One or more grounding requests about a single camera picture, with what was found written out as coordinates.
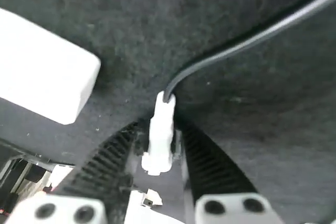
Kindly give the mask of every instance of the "black cable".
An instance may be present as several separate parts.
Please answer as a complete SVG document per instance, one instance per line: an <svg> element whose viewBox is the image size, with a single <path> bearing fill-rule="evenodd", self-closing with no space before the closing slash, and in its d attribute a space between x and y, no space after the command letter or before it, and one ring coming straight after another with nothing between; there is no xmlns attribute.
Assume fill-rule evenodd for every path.
<svg viewBox="0 0 336 224"><path fill-rule="evenodd" d="M195 73L196 71L208 67L221 60L227 59L237 53L255 46L266 39L269 39L281 31L297 24L298 22L310 17L321 9L327 7L335 0L310 0L308 3L296 8L289 15L277 21L272 22L270 25L264 25L263 29L253 30L246 33L244 36L240 36L227 43L227 45L221 51L211 54L209 56L203 56L198 61L189 62L186 67L181 69L168 83L164 90L163 102L168 102L174 88L186 77Z"/></svg>

